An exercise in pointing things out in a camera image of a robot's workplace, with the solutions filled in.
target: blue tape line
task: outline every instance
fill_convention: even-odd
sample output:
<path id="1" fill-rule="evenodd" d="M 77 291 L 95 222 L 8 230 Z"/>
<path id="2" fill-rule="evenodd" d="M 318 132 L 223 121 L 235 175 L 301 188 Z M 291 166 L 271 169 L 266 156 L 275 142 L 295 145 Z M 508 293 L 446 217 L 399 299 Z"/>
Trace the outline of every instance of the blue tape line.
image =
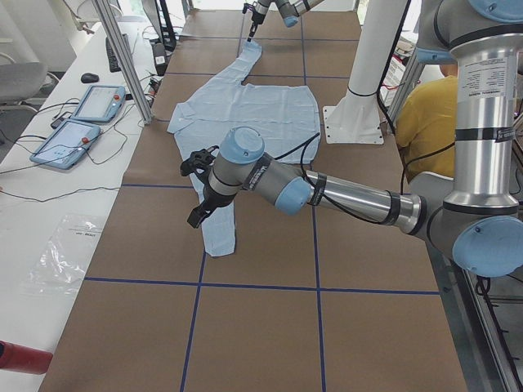
<path id="1" fill-rule="evenodd" d="M 198 288 L 196 289 L 196 297 L 194 299 L 194 308 L 193 308 L 193 318 L 190 321 L 190 330 L 189 330 L 189 340 L 187 341 L 187 350 L 186 350 L 186 360 L 183 365 L 183 373 L 181 376 L 181 383 L 180 383 L 180 392 L 183 392 L 183 390 L 186 387 L 186 378 L 187 378 L 187 369 L 189 368 L 189 358 L 190 358 L 190 349 L 193 343 L 193 335 L 194 335 L 194 326 L 196 324 L 196 314 L 198 313 L 198 304 L 199 304 L 199 294 L 201 291 L 201 285 L 203 279 L 203 270 L 205 269 L 205 258 L 206 253 L 203 251 L 202 255 L 202 265 L 199 269 L 199 278 L 198 278 Z"/>
<path id="2" fill-rule="evenodd" d="M 124 278 L 101 278 L 86 277 L 84 280 L 91 282 L 107 283 L 135 283 L 135 284 L 165 284 L 169 286 L 201 286 L 201 287 L 223 287 L 223 288 L 248 288 L 259 290 L 285 290 L 297 292 L 358 292 L 363 294 L 399 294 L 399 295 L 418 295 L 418 296 L 439 296 L 439 292 L 415 291 L 415 290 L 380 290 L 373 288 L 336 288 L 336 287 L 303 287 L 303 286 L 277 286 L 277 285 L 256 285 L 239 283 L 197 283 L 197 282 L 178 282 L 169 280 L 146 280 L 146 279 L 124 279 Z"/>
<path id="3" fill-rule="evenodd" d="M 305 40 L 303 39 L 303 20 L 300 23 L 300 29 L 302 30 L 302 59 L 303 59 L 303 84 L 307 85 L 307 68 L 305 61 Z"/>
<path id="4" fill-rule="evenodd" d="M 316 230 L 316 208 L 312 208 L 312 234 L 314 239 L 314 258 L 316 269 L 316 303 L 318 305 L 318 335 L 320 337 L 320 368 L 321 389 L 327 391 L 327 377 L 325 376 L 325 350 L 324 350 L 324 322 L 321 309 L 321 284 L 320 284 L 320 254 L 318 252 L 318 232 Z"/>
<path id="5" fill-rule="evenodd" d="M 199 35 L 191 35 L 191 36 L 181 36 L 181 39 L 236 39 L 236 37 L 202 37 Z M 256 41 L 301 41 L 301 38 L 256 38 Z M 326 42 L 358 42 L 359 39 L 342 39 L 342 38 L 307 38 L 306 41 L 326 41 Z"/>
<path id="6" fill-rule="evenodd" d="M 300 286 L 273 286 L 273 285 L 257 285 L 257 284 L 238 284 L 238 283 L 201 283 L 203 287 L 224 287 L 224 288 L 249 288 L 261 290 L 285 290 L 295 292 L 315 292 L 314 287 L 300 287 Z"/>
<path id="7" fill-rule="evenodd" d="M 193 189 L 191 185 L 154 185 L 154 184 L 122 184 L 128 188 L 171 188 L 171 189 Z"/>
<path id="8" fill-rule="evenodd" d="M 170 280 L 145 280 L 145 279 L 118 279 L 118 278 L 99 278 L 86 276 L 83 280 L 89 282 L 107 282 L 107 283 L 136 283 L 136 284 L 165 284 L 168 286 L 198 286 L 196 282 L 174 282 Z"/>
<path id="9" fill-rule="evenodd" d="M 166 75 L 194 75 L 194 76 L 215 76 L 216 73 L 188 73 L 188 72 L 166 72 Z M 256 77 L 263 77 L 263 78 L 302 78 L 302 75 L 267 75 L 263 73 L 250 73 L 249 76 L 256 76 Z M 307 75 L 308 78 L 314 78 L 314 79 L 349 79 L 348 76 L 314 76 L 314 75 Z M 162 120 L 159 118 L 156 118 L 156 121 L 171 121 L 171 120 Z"/>
<path id="10" fill-rule="evenodd" d="M 396 294 L 410 296 L 439 296 L 439 292 L 415 291 L 415 290 L 378 290 L 372 288 L 321 288 L 322 292 L 358 292 L 363 294 Z"/>

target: shirt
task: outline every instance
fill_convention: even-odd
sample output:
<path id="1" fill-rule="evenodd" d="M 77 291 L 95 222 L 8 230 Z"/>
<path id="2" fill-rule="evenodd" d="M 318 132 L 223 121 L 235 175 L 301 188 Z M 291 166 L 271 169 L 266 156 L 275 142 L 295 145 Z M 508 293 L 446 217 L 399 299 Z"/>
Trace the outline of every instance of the shirt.
<path id="1" fill-rule="evenodd" d="M 454 142 L 458 78 L 448 76 L 412 91 L 396 120 L 396 143 L 405 163 Z M 454 177 L 454 147 L 409 164 L 407 180 L 420 172 Z"/>
<path id="2" fill-rule="evenodd" d="M 239 57 L 212 77 L 186 102 L 178 103 L 168 131 L 174 134 L 182 159 L 192 151 L 219 145 L 227 132 L 236 127 L 251 127 L 263 136 L 265 151 L 280 156 L 320 132 L 320 112 L 307 86 L 242 85 L 262 55 L 262 47 L 246 42 Z M 320 140 L 311 142 L 303 162 L 315 156 Z M 302 150 L 279 160 L 299 163 Z M 203 184 L 190 175 L 199 201 L 203 201 Z M 211 256 L 235 251 L 234 206 L 218 208 L 202 224 L 203 242 Z"/>

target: yellow shirt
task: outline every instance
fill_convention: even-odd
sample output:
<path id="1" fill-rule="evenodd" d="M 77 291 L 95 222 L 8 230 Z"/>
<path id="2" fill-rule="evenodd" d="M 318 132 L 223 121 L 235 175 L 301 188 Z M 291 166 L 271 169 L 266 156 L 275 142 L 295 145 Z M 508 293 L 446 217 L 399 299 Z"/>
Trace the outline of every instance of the yellow shirt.
<path id="1" fill-rule="evenodd" d="M 458 78 L 448 76 L 416 87 L 396 120 L 396 143 L 404 162 L 430 154 L 454 141 Z M 409 164 L 407 180 L 420 172 L 454 177 L 454 147 Z"/>

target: computer mouse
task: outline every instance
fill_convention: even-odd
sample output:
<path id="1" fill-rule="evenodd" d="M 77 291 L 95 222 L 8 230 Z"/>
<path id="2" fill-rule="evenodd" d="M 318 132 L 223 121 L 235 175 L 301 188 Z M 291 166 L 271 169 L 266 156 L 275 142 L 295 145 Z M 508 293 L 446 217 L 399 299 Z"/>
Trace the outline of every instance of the computer mouse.
<path id="1" fill-rule="evenodd" d="M 96 75 L 95 73 L 85 73 L 82 75 L 82 77 L 80 78 L 80 81 L 82 83 L 95 83 L 95 82 L 98 82 L 100 80 L 100 77 L 98 75 Z"/>

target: robotic arm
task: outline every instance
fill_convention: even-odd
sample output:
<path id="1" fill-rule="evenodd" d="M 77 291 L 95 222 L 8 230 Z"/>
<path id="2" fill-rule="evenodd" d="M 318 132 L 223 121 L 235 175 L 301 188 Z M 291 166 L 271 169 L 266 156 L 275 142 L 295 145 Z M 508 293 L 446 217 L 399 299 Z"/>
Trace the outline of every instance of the robotic arm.
<path id="1" fill-rule="evenodd" d="M 270 2 L 264 4 L 268 10 Z M 240 127 L 216 158 L 215 147 L 182 164 L 183 175 L 193 172 L 205 184 L 204 201 L 189 222 L 198 227 L 248 189 L 288 214 L 309 203 L 398 226 L 480 276 L 510 274 L 523 265 L 519 203 L 508 191 L 523 2 L 425 0 L 420 21 L 421 60 L 441 63 L 451 55 L 459 65 L 454 179 L 421 173 L 411 181 L 411 195 L 372 189 L 278 163 L 265 154 L 256 131 Z"/>
<path id="2" fill-rule="evenodd" d="M 421 228 L 427 210 L 423 198 L 400 196 L 279 163 L 264 152 L 262 137 L 250 127 L 231 130 L 219 150 L 216 158 L 212 150 L 202 150 L 182 164 L 182 175 L 194 173 L 205 184 L 204 201 L 188 219 L 195 228 L 217 207 L 232 203 L 241 189 L 260 194 L 288 215 L 309 203 L 340 209 L 370 223 L 395 225 L 406 234 L 415 234 Z"/>
<path id="3" fill-rule="evenodd" d="M 287 27 L 293 27 L 297 22 L 298 18 L 309 11 L 312 7 L 316 7 L 323 0 L 257 0 L 252 5 L 244 4 L 244 13 L 247 10 L 251 10 L 253 17 L 251 20 L 253 24 L 248 35 L 248 41 L 253 39 L 254 34 L 258 28 L 258 25 L 262 25 L 271 3 L 275 3 L 278 7 L 279 14 L 281 15 L 284 23 Z"/>

